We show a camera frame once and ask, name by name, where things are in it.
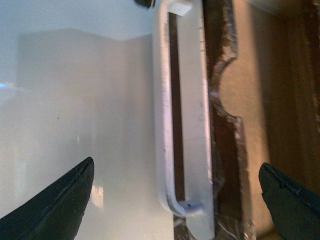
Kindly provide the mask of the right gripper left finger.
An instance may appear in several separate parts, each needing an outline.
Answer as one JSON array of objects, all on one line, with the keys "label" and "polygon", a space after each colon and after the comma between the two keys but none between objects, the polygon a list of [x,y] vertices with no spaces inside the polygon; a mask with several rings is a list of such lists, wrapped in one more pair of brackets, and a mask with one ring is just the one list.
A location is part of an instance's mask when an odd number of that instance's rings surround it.
[{"label": "right gripper left finger", "polygon": [[73,240],[90,199],[95,164],[86,158],[0,220],[2,240]]}]

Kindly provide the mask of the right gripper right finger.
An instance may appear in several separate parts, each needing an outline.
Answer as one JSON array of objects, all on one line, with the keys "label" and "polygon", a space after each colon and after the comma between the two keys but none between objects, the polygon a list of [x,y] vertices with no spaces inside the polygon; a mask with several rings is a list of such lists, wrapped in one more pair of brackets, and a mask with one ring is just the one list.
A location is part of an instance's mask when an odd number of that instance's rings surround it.
[{"label": "right gripper right finger", "polygon": [[259,169],[262,198],[282,240],[320,238],[320,196],[268,163]]}]

